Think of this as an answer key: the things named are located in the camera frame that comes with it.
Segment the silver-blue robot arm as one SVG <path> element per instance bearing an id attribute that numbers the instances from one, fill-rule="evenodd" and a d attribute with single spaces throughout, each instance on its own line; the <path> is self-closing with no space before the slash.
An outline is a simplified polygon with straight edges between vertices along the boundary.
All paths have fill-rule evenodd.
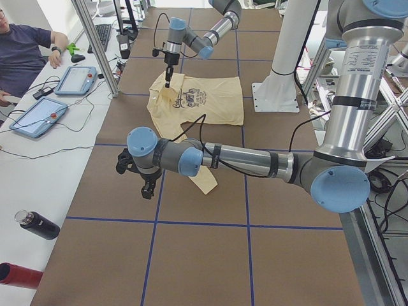
<path id="1" fill-rule="evenodd" d="M 197 15 L 172 18 L 159 48 L 173 66 L 183 48 L 199 55 L 187 70 L 210 69 L 210 55 L 225 34 L 237 37 L 233 57 L 246 96 L 198 101 L 182 87 L 183 74 L 162 72 L 149 89 L 147 119 L 127 134 L 131 170 L 143 179 L 142 195 L 158 193 L 164 171 L 187 177 L 191 187 L 215 188 L 215 169 L 252 178 L 281 179 L 301 187 L 336 213 L 362 206 L 369 195 L 363 144 L 377 104 L 390 46 L 404 34 L 406 1 L 330 1 L 325 37 L 346 51 L 322 144 L 317 144 L 308 108 L 296 99 L 295 71 L 317 13 L 318 1 L 291 1 L 279 37 L 269 41 L 260 24 L 236 1 L 212 1 L 217 25 L 199 25 Z"/>
<path id="2" fill-rule="evenodd" d="M 170 19 L 168 37 L 161 49 L 166 63 L 166 88 L 170 87 L 174 67 L 179 64 L 182 45 L 189 47 L 199 58 L 209 59 L 221 38 L 229 31 L 238 28 L 242 16 L 242 6 L 239 1 L 210 1 L 209 3 L 221 14 L 221 18 L 207 31 L 197 33 L 185 20 L 175 17 Z"/>

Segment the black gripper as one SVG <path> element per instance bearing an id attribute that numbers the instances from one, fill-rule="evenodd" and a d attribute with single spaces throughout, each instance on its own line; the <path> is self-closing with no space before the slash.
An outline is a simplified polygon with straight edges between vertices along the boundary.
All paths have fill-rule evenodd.
<path id="1" fill-rule="evenodd" d="M 158 168 L 153 170 L 152 173 L 144 173 L 141 169 L 138 169 L 138 172 L 142 179 L 144 179 L 144 186 L 141 188 L 141 194 L 143 198 L 152 198 L 154 197 L 154 189 L 156 187 L 157 179 L 162 175 L 162 169 Z"/>
<path id="2" fill-rule="evenodd" d="M 173 76 L 173 66 L 179 64 L 179 53 L 165 51 L 164 54 L 164 62 L 168 65 L 165 73 L 165 87 L 170 88 L 170 82 Z"/>

